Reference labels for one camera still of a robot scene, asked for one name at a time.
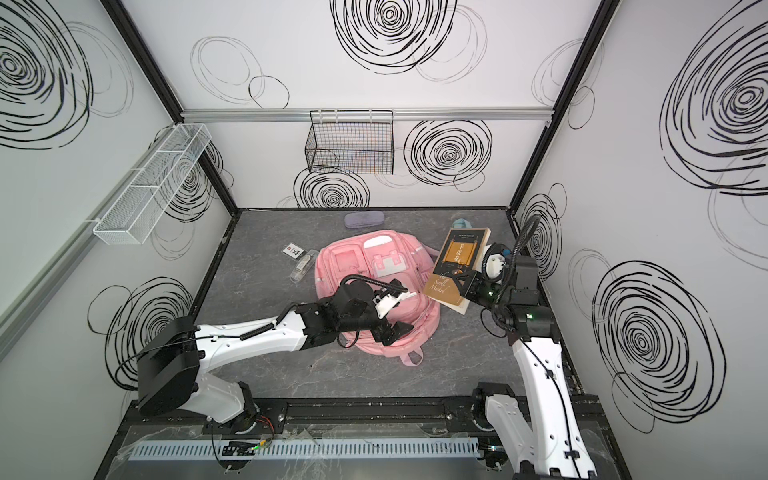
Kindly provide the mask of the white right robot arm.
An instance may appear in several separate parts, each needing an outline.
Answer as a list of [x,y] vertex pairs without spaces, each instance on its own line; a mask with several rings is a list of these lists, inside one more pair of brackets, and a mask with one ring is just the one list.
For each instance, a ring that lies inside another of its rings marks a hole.
[[483,307],[506,335],[523,377],[528,418],[514,395],[482,387],[478,423],[494,430],[515,479],[596,479],[565,379],[562,337],[541,300],[538,268],[523,256],[502,259],[494,273],[451,263],[463,298]]

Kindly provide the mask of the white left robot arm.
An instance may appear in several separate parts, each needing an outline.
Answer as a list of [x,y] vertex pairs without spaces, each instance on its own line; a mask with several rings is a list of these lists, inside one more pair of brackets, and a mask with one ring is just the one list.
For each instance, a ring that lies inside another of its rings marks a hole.
[[267,319],[198,325],[189,316],[177,318],[138,354],[138,411],[152,418],[184,410],[235,434],[246,433],[260,419],[250,387],[218,378],[214,370],[271,353],[324,346],[347,332],[368,331],[376,342],[390,346],[413,327],[390,322],[387,316],[414,295],[397,280],[350,275],[333,295],[291,303]]

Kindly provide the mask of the pink student backpack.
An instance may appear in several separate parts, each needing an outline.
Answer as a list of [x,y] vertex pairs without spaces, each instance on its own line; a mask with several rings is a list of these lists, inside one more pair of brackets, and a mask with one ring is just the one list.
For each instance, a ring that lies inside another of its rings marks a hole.
[[342,279],[350,274],[389,282],[398,280],[415,295],[401,301],[387,315],[413,329],[391,346],[375,341],[364,331],[356,347],[366,353],[397,357],[410,367],[423,361],[422,346],[439,326],[440,305],[423,294],[439,251],[422,244],[415,236],[380,230],[336,241],[323,248],[315,261],[314,279],[319,298],[335,293]]

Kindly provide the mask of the brown book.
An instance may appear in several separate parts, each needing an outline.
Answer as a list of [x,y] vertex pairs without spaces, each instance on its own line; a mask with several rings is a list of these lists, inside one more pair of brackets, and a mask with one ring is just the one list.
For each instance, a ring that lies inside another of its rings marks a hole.
[[487,245],[491,230],[451,229],[428,276],[423,294],[429,299],[465,314],[470,301],[466,294]]

